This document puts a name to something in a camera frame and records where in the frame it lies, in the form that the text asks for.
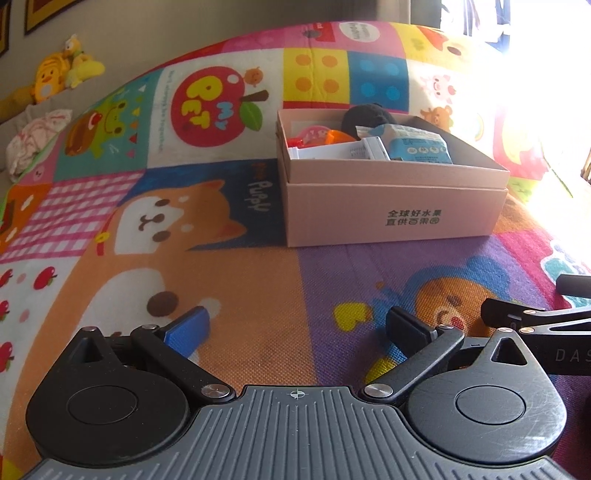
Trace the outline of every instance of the red apple print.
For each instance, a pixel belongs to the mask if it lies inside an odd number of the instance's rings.
[[[259,131],[262,112],[254,102],[267,100],[269,93],[244,93],[244,79],[234,69],[209,67],[192,73],[173,96],[170,115],[174,131],[195,147],[223,145],[245,128]]]
[[[35,282],[33,283],[33,288],[35,290],[41,290],[42,288],[45,288],[45,287],[51,285],[51,283],[53,282],[53,279],[57,277],[57,275],[55,275],[55,273],[56,273],[55,268],[47,267],[45,270],[43,270],[41,273],[39,273],[39,275],[35,279]]]
[[[12,356],[12,344],[5,342],[0,346],[0,373],[8,370],[11,360],[14,360]]]
[[[2,277],[0,277],[0,287],[3,287],[4,285],[6,285],[8,283],[8,280],[10,280],[11,278],[12,278],[12,268],[9,268],[8,270],[6,270],[2,274]]]
[[[8,300],[0,301],[0,322],[6,318],[6,315],[10,313],[10,305],[8,304]]]

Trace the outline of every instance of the black circular base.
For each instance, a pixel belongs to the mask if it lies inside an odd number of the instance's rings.
[[[504,425],[525,413],[525,402],[507,388],[480,385],[460,392],[456,398],[456,408],[472,421],[484,425]]]
[[[88,425],[107,425],[129,417],[138,398],[129,390],[112,385],[85,388],[70,399],[68,411]]]
[[[189,416],[181,389],[145,371],[121,367],[53,385],[31,399],[27,426],[43,456],[71,465],[135,462],[173,441]]]

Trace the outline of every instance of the blue snack packet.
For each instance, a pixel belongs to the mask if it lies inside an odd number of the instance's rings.
[[[360,137],[380,137],[391,160],[453,164],[441,135],[404,125],[358,127]]]

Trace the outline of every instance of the plush toy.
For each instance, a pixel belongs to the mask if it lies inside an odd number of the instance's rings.
[[[357,140],[357,127],[375,128],[383,124],[395,124],[396,120],[377,103],[355,105],[345,113],[340,129]]]
[[[14,90],[6,98],[0,100],[0,124],[23,112],[27,105],[35,103],[33,86],[27,85]]]
[[[82,50],[82,43],[80,43],[78,35],[75,33],[64,44],[64,57],[71,58],[72,68],[77,67],[84,61],[92,60],[92,57]]]
[[[66,83],[66,74],[70,70],[70,62],[61,53],[52,53],[39,65],[35,74],[33,95],[37,103],[60,93]]]
[[[82,44],[73,34],[64,45],[64,57],[72,60],[72,69],[66,76],[66,87],[76,88],[81,82],[98,77],[105,72],[105,66],[82,51]]]

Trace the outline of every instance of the pink cardboard box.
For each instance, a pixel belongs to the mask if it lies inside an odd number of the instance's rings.
[[[440,134],[453,165],[384,160],[291,160],[286,138],[310,125],[339,128],[344,110],[278,112],[277,157],[288,247],[490,235],[509,171],[425,120],[398,123]]]

